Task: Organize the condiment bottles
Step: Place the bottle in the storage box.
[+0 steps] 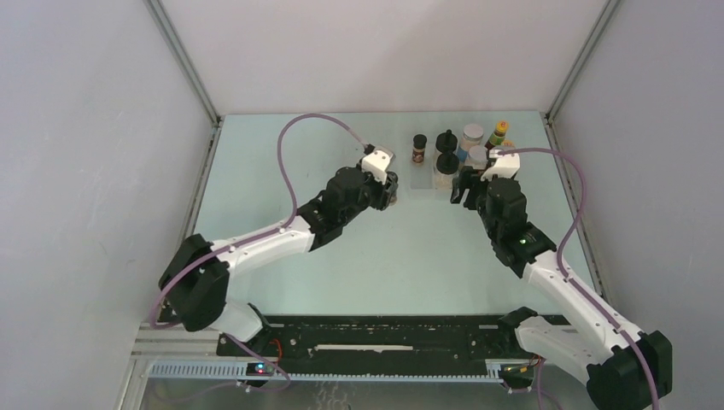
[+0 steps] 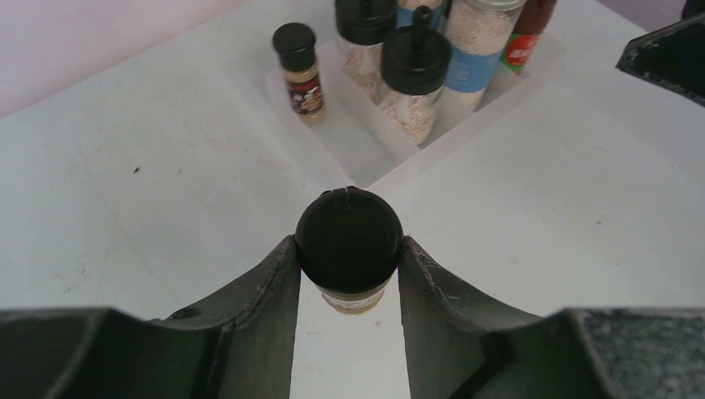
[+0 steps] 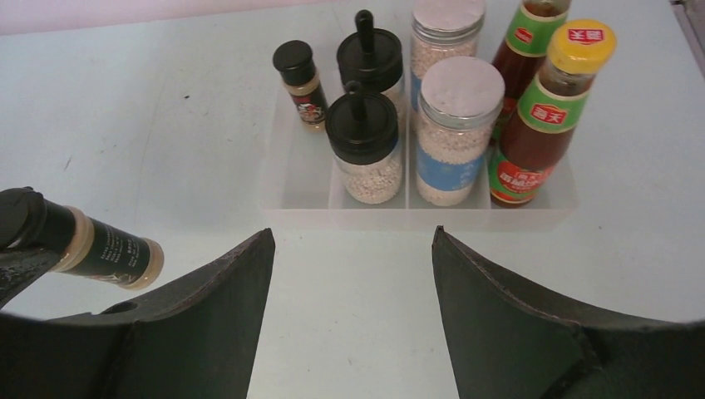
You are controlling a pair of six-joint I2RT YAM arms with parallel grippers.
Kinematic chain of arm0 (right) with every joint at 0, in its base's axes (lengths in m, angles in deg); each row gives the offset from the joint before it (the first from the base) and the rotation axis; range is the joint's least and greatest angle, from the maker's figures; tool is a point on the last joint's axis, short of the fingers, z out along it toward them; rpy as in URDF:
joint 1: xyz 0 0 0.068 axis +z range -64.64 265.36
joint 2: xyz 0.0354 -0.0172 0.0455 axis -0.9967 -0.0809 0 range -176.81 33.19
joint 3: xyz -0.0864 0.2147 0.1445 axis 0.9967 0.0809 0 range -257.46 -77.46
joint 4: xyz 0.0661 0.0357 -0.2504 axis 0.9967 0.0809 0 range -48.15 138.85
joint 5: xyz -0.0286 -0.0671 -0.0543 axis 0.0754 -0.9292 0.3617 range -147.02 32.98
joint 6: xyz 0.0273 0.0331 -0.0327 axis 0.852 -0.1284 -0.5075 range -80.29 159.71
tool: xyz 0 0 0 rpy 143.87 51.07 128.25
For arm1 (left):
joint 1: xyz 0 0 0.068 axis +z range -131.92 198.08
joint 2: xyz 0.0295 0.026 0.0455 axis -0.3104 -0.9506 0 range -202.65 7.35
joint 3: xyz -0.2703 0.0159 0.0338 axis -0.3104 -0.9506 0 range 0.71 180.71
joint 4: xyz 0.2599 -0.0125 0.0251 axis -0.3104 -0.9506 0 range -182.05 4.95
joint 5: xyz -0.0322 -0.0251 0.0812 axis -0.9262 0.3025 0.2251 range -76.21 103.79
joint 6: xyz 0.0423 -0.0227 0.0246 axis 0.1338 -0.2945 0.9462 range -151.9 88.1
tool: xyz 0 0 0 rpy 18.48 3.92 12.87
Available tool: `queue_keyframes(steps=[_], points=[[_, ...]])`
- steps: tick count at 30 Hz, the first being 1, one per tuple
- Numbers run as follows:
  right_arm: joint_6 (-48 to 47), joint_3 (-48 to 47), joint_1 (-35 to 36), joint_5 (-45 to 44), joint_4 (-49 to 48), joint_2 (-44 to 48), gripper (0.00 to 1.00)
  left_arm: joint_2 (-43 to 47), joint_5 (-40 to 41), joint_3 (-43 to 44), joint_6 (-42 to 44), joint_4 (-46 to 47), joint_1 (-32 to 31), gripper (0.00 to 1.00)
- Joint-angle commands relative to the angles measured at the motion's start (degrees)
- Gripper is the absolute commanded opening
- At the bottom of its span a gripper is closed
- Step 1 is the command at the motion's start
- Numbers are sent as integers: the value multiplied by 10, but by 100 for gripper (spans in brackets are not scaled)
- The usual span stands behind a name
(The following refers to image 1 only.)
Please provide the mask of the black lid salt shaker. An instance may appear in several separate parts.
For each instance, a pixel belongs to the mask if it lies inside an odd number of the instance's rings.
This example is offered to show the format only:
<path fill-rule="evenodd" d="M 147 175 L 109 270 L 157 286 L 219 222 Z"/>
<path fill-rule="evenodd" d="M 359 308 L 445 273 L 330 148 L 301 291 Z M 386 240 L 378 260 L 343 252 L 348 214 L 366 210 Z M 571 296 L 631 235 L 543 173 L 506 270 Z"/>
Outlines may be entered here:
<path fill-rule="evenodd" d="M 437 156 L 433 170 L 433 185 L 438 190 L 450 190 L 458 175 L 459 158 L 454 152 L 445 152 Z"/>
<path fill-rule="evenodd" d="M 451 129 L 440 133 L 435 139 L 435 156 L 446 153 L 456 153 L 458 149 L 458 138 Z"/>

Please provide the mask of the blue label spice jar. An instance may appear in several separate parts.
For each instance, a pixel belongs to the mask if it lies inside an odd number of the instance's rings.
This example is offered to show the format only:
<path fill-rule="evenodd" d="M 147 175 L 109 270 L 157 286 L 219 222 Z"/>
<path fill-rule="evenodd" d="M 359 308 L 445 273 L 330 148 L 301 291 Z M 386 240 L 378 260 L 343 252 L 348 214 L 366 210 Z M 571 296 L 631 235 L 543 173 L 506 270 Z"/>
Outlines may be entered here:
<path fill-rule="evenodd" d="M 475 145 L 468 150 L 464 160 L 465 167 L 472 167 L 476 170 L 488 168 L 488 149 L 484 145 Z"/>
<path fill-rule="evenodd" d="M 484 128 L 479 124 L 468 124 L 464 126 L 458 142 L 457 157 L 464 163 L 472 147 L 479 145 L 484 137 Z"/>

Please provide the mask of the small black cap spice bottle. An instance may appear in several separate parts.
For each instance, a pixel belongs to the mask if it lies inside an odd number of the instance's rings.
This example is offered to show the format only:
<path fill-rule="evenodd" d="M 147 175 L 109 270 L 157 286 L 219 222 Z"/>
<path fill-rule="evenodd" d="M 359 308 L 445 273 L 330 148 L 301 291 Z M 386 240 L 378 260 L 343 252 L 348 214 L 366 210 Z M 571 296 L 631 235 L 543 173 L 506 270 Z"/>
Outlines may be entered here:
<path fill-rule="evenodd" d="M 421 165 L 424 163 L 427 137 L 424 134 L 417 134 L 412 139 L 412 163 Z"/>

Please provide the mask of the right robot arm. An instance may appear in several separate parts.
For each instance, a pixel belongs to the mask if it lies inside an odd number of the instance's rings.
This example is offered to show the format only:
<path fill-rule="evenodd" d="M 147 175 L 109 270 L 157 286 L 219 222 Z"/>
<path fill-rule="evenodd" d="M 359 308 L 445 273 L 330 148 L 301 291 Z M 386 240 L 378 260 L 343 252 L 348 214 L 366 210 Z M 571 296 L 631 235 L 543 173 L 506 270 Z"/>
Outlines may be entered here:
<path fill-rule="evenodd" d="M 450 201 L 478 213 L 498 260 L 555 302 L 574 328 L 561 331 L 520 307 L 496 335 L 502 354 L 548 359 L 583 384 L 598 409 L 655 409 L 672 392 L 671 342 L 624 318 L 559 258 L 555 243 L 528 221 L 518 181 L 463 167 Z"/>

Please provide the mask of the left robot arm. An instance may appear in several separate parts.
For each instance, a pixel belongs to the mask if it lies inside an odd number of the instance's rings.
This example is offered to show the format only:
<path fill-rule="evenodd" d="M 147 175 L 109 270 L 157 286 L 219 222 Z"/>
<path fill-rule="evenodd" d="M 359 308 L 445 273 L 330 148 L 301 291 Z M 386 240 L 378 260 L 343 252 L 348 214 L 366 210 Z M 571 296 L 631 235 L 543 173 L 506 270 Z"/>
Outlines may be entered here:
<path fill-rule="evenodd" d="M 343 167 L 324 190 L 281 221 L 240 237 L 208 241 L 201 234 L 181 243 L 159 279 L 163 299 L 188 332 L 215 329 L 236 339 L 249 355 L 266 352 L 266 319 L 250 302 L 233 301 L 231 285 L 245 274 L 291 255 L 312 252 L 337 239 L 360 213 L 393 202 L 398 176 L 378 181 L 360 167 Z"/>

